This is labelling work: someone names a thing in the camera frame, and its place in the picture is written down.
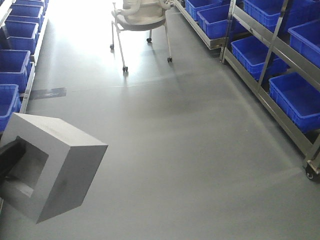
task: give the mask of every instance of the shelf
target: shelf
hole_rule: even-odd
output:
[[[195,32],[199,35],[199,37],[203,40],[205,45],[209,48],[209,50],[219,49],[225,43],[226,39],[210,39],[205,32],[201,29],[201,27],[197,24],[195,20],[189,15],[189,13],[184,9],[181,3],[178,0],[174,0],[174,5],[178,8],[178,10],[182,13],[184,18],[190,23],[191,27],[195,30]]]
[[[233,17],[267,47],[271,45],[274,35],[273,32],[266,29],[238,6],[235,6],[234,8]],[[279,37],[276,37],[274,40],[274,47],[272,51],[320,91],[320,68],[291,48]]]
[[[5,0],[1,5],[0,5],[0,26],[5,22],[7,19],[8,15],[10,14],[11,10],[11,4],[15,2],[12,0]]]
[[[313,144],[306,138],[300,129],[291,121],[291,119],[282,111],[282,109],[274,102],[269,94],[259,87],[258,82],[250,75],[250,73],[242,66],[242,64],[233,56],[230,50],[225,49],[225,60],[231,65],[236,73],[247,84],[259,101],[280,124],[283,130],[294,141],[304,155],[307,155]]]
[[[48,24],[49,14],[50,14],[48,9],[46,10],[45,15],[44,15],[42,28],[41,28],[41,32],[39,34],[38,42],[37,42],[36,47],[35,47],[34,55],[31,56],[31,61],[34,62],[35,65],[37,65],[37,62],[38,62],[38,58],[39,58],[42,42],[44,40],[44,36],[45,36],[45,33],[46,33],[46,29],[47,29],[47,24]]]
[[[31,67],[31,72],[30,72],[30,76],[29,76],[29,79],[28,79],[28,83],[26,85],[25,92],[22,94],[23,100],[22,100],[22,105],[21,105],[20,112],[19,112],[20,114],[26,113],[27,105],[29,103],[29,97],[30,97],[31,89],[32,89],[32,86],[34,84],[35,75],[36,75],[36,73],[35,73],[35,64],[32,63],[32,67]]]

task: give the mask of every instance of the epoxy floor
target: epoxy floor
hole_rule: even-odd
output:
[[[110,52],[110,1],[50,0],[28,114],[109,144],[81,207],[34,224],[5,204],[1,240],[318,239],[320,188],[303,156],[183,16],[124,32]]]

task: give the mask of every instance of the chair leg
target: chair leg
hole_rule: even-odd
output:
[[[114,35],[114,22],[111,21],[111,29],[112,29],[112,44],[110,45],[110,49],[115,49],[115,35]]]
[[[151,43],[151,41],[152,41],[152,29],[150,30],[149,38],[147,38],[146,41],[148,42],[148,44]]]
[[[116,34],[117,34],[118,40],[119,40],[119,47],[120,47],[120,53],[121,53],[121,58],[122,58],[122,64],[123,64],[122,70],[123,70],[124,72],[128,72],[128,67],[127,67],[126,64],[125,64],[124,53],[123,53],[123,51],[122,51],[122,45],[121,45],[121,41],[120,41],[120,30],[118,30],[118,28],[117,28],[117,30],[116,30]]]
[[[172,63],[172,54],[171,54],[171,46],[170,46],[167,22],[164,23],[164,28],[165,28],[166,41],[168,42],[168,48],[169,48],[169,57],[167,58],[167,60],[168,60],[168,63]]]

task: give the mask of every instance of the blue plastic bin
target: blue plastic bin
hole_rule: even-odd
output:
[[[46,12],[47,10],[45,0],[16,0],[15,3],[21,5],[41,6],[43,7],[43,12]]]
[[[11,114],[20,108],[18,85],[0,84],[0,132],[5,130]]]
[[[320,92],[299,74],[270,78],[270,96],[306,133],[320,128]]]
[[[235,58],[248,70],[254,79],[259,80],[268,54],[267,46],[255,36],[233,41],[231,45]],[[288,65],[282,59],[275,56],[264,78],[266,79],[272,75],[284,73],[287,67]]]
[[[12,4],[8,21],[19,21],[39,24],[38,31],[41,31],[44,22],[44,8],[42,6]]]
[[[320,68],[320,20],[292,27],[288,32],[290,46]]]
[[[244,11],[274,32],[283,0],[244,0]],[[294,0],[283,32],[289,28],[315,20],[320,14],[320,1]]]
[[[16,84],[24,93],[30,71],[30,51],[0,50],[0,84]]]
[[[226,36],[230,4],[198,11],[199,25],[210,39],[220,39]],[[235,21],[233,33],[244,33],[247,30]]]
[[[37,23],[5,21],[9,38],[14,50],[28,50],[33,55],[39,38]]]
[[[185,10],[191,15],[193,20],[198,22],[198,11],[211,9],[225,4],[230,4],[230,0],[185,0]]]

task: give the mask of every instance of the gray box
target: gray box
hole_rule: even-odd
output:
[[[22,139],[26,154],[0,186],[0,197],[36,223],[79,207],[108,145],[65,121],[14,113],[0,147]]]

